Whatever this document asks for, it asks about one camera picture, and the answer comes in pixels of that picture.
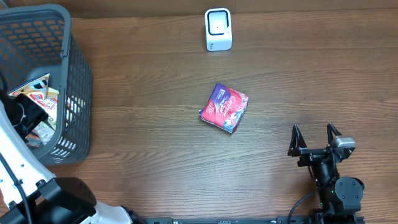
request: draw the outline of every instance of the snack package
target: snack package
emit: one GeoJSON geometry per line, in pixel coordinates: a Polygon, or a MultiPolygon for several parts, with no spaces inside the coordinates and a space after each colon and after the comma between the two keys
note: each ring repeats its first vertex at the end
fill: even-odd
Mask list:
{"type": "MultiPolygon", "coordinates": [[[[83,110],[86,108],[86,103],[81,100],[80,98],[77,98],[75,96],[72,96],[72,98],[67,98],[67,108],[69,110],[66,110],[66,117],[65,119],[69,122],[72,122],[72,124],[76,123],[76,116],[70,112],[72,110],[75,114],[82,114],[83,110]]],[[[68,123],[65,123],[65,130],[68,130],[68,123]]]]}
{"type": "Polygon", "coordinates": [[[32,133],[28,134],[26,137],[26,145],[27,147],[31,148],[31,149],[37,149],[38,147],[40,147],[42,141],[40,140],[40,138],[32,133]]]}
{"type": "Polygon", "coordinates": [[[57,125],[57,105],[59,94],[60,92],[58,90],[48,87],[47,97],[45,99],[36,99],[32,94],[27,95],[49,115],[49,123],[54,127],[57,125]]]}
{"type": "Polygon", "coordinates": [[[33,132],[38,135],[39,139],[46,145],[51,140],[52,136],[54,135],[54,130],[48,126],[43,121],[40,122],[34,129],[33,132]]]}
{"type": "Polygon", "coordinates": [[[31,95],[31,97],[38,99],[38,100],[43,100],[47,97],[47,87],[48,87],[48,82],[49,82],[49,76],[50,74],[47,73],[43,75],[42,77],[33,79],[31,81],[28,81],[25,85],[20,86],[19,88],[16,88],[15,90],[12,90],[9,95],[10,96],[17,96],[20,93],[27,95],[31,95]]]}
{"type": "Polygon", "coordinates": [[[229,133],[234,133],[248,106],[249,97],[217,83],[200,118],[229,133]]]}

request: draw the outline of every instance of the gray plastic basket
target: gray plastic basket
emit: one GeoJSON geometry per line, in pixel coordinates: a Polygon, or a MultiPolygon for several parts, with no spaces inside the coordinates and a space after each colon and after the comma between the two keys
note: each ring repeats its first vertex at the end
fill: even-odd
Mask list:
{"type": "Polygon", "coordinates": [[[56,4],[0,10],[0,69],[8,90],[50,73],[49,87],[60,92],[55,134],[32,150],[47,165],[83,160],[90,149],[91,68],[70,27],[68,11],[56,4]]]}

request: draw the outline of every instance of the plastic wrapper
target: plastic wrapper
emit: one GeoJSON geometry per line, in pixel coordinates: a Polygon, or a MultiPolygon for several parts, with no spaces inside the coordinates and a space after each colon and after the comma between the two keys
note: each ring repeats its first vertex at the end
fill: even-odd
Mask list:
{"type": "Polygon", "coordinates": [[[58,92],[58,90],[54,90],[53,88],[48,87],[47,97],[43,100],[37,100],[33,98],[32,95],[28,95],[49,115],[49,123],[51,123],[53,129],[55,129],[55,126],[57,125],[57,106],[59,94],[60,93],[58,92]]]}
{"type": "Polygon", "coordinates": [[[200,118],[229,133],[234,133],[248,106],[249,97],[217,83],[200,118]]]}
{"type": "Polygon", "coordinates": [[[39,139],[46,145],[51,140],[52,136],[54,135],[54,130],[48,126],[43,121],[40,122],[34,129],[33,132],[38,135],[39,139]]]}
{"type": "Polygon", "coordinates": [[[25,139],[26,139],[26,141],[25,141],[26,146],[31,149],[36,149],[36,148],[40,147],[42,144],[42,141],[40,140],[40,138],[32,133],[28,134],[25,137],[25,139]]]}
{"type": "Polygon", "coordinates": [[[28,81],[25,85],[12,90],[9,95],[17,96],[20,93],[30,96],[32,99],[43,100],[47,97],[47,87],[49,82],[50,74],[47,73],[42,77],[35,78],[28,81]]]}

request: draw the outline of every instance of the white device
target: white device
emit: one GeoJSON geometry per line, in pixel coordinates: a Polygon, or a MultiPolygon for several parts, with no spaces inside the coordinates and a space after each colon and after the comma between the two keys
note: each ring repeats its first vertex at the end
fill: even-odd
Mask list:
{"type": "Polygon", "coordinates": [[[229,50],[232,47],[231,13],[226,8],[209,9],[205,13],[207,50],[229,50]]]}

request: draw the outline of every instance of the wooden table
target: wooden table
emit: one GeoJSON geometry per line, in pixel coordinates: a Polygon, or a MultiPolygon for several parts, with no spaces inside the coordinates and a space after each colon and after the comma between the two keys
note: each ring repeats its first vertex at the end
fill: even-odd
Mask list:
{"type": "Polygon", "coordinates": [[[365,183],[359,215],[397,223],[398,10],[235,14],[232,24],[233,48],[210,53],[203,16],[73,20],[93,69],[91,152],[50,170],[143,217],[276,217],[314,189],[287,157],[292,126],[325,147],[332,121],[357,142],[338,168],[365,183]],[[249,95],[233,135],[198,117],[216,82],[249,95]]]}

